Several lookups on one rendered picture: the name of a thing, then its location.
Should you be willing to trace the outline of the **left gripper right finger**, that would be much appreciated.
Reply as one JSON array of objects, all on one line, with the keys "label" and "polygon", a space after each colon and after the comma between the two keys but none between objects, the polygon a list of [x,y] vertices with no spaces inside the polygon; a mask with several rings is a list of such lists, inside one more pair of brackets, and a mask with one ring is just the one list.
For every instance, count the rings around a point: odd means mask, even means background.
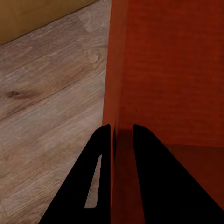
[{"label": "left gripper right finger", "polygon": [[224,224],[224,210],[148,128],[133,125],[145,224]]}]

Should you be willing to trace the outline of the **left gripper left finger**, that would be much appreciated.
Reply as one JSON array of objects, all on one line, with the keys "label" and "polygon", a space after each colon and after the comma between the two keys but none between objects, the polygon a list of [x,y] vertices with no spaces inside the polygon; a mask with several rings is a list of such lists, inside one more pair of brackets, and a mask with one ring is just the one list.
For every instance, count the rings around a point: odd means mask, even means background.
[{"label": "left gripper left finger", "polygon": [[[85,208],[100,155],[97,206]],[[39,224],[111,224],[110,124],[93,133]]]}]

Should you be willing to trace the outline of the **storage box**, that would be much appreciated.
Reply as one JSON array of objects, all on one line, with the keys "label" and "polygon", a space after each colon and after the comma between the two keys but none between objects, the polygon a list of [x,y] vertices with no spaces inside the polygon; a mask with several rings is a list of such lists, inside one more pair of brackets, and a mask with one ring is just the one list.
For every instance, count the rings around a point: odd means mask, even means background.
[{"label": "storage box", "polygon": [[111,224],[145,224],[133,125],[224,210],[224,0],[112,0],[102,126]]}]

